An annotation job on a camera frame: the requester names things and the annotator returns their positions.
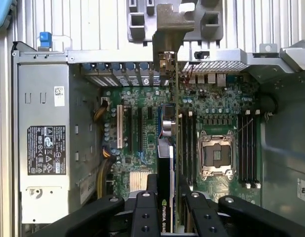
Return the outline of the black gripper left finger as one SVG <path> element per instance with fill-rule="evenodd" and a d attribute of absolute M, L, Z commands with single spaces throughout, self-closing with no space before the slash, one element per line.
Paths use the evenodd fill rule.
<path fill-rule="evenodd" d="M 107 195 L 43 227 L 32 236 L 157 237 L 157 176 L 149 174 L 147 188 L 131 193 L 128 199 Z"/>

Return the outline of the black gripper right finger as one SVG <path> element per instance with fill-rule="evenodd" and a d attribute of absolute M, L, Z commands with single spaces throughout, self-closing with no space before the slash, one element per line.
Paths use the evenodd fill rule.
<path fill-rule="evenodd" d="M 216 206 L 178 180 L 185 200 L 186 228 L 199 237 L 305 237 L 305 227 L 236 196 L 226 195 Z"/>

